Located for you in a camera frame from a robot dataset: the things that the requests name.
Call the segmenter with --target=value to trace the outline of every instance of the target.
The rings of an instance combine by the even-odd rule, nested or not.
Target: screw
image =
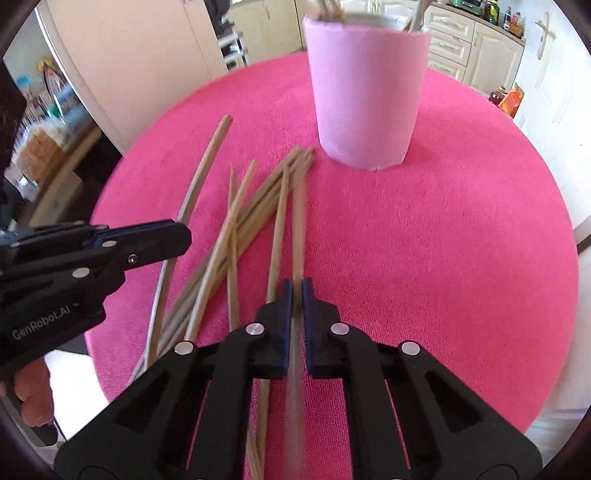
[[[90,269],[88,269],[87,267],[80,267],[80,268],[75,269],[72,272],[72,277],[84,278],[84,277],[87,277],[89,273],[90,273]]]
[[[346,323],[333,323],[330,326],[330,331],[333,332],[335,335],[347,335],[349,333],[349,325]]]
[[[404,342],[401,349],[402,352],[406,353],[407,355],[418,355],[418,353],[421,351],[421,347],[415,342]]]
[[[260,335],[265,331],[265,327],[260,323],[250,323],[246,326],[248,335]]]
[[[191,342],[187,342],[186,340],[184,342],[177,343],[174,347],[174,353],[176,353],[177,355],[188,355],[193,350],[195,350],[195,346]]]

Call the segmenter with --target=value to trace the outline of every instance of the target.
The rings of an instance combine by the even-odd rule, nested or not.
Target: round table
[[[224,114],[234,123],[190,221],[175,298],[213,245],[226,214],[230,166],[251,193],[295,145],[314,147],[307,181],[305,275],[344,322],[374,340],[414,339],[524,431],[541,410],[569,348],[577,253],[560,192],[535,148],[493,104],[429,70],[407,158],[379,172],[349,169],[320,147],[305,54],[211,83],[157,121],[120,162],[93,218],[111,227],[176,218]],[[282,275],[291,272],[288,207]],[[243,324],[265,301],[272,222],[239,263]],[[101,387],[113,399],[145,342],[160,264],[127,273],[87,334]],[[225,288],[210,302],[198,343],[227,333]],[[269,478],[283,478],[285,383],[269,414]],[[338,381],[304,382],[310,479],[350,478]]]

